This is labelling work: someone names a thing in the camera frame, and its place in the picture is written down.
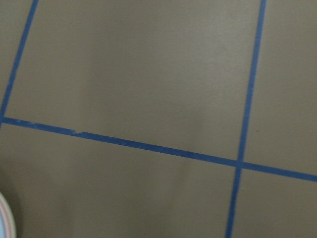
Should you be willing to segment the pink plate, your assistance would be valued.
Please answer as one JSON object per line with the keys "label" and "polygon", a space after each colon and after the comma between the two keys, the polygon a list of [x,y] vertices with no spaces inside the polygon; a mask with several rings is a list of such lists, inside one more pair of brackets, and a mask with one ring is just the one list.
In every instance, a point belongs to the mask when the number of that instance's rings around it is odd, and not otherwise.
{"label": "pink plate", "polygon": [[10,221],[9,221],[9,215],[8,215],[8,209],[6,205],[6,201],[2,194],[0,194],[0,201],[3,204],[4,208],[4,220],[5,220],[5,226],[6,226],[6,238],[10,238],[12,235],[11,227],[10,227]]}

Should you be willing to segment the cream plate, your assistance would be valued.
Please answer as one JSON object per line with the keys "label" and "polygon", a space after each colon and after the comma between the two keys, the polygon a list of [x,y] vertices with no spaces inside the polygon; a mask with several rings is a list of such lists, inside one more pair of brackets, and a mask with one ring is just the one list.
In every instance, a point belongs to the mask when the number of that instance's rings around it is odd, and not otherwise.
{"label": "cream plate", "polygon": [[16,225],[15,225],[14,216],[13,216],[12,210],[11,210],[11,208],[10,208],[10,206],[9,206],[9,204],[8,204],[6,199],[5,199],[5,201],[6,201],[6,205],[7,205],[7,209],[8,209],[10,227],[11,227],[11,231],[12,231],[12,235],[11,235],[10,238],[16,238],[17,237],[17,232],[16,232]]}

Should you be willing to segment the blue plate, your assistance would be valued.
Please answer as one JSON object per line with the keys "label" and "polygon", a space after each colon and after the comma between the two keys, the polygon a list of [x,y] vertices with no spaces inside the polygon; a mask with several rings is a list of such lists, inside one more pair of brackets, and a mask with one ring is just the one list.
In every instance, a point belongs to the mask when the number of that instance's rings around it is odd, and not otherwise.
{"label": "blue plate", "polygon": [[6,226],[4,220],[4,208],[2,202],[0,202],[0,238],[6,238]]}

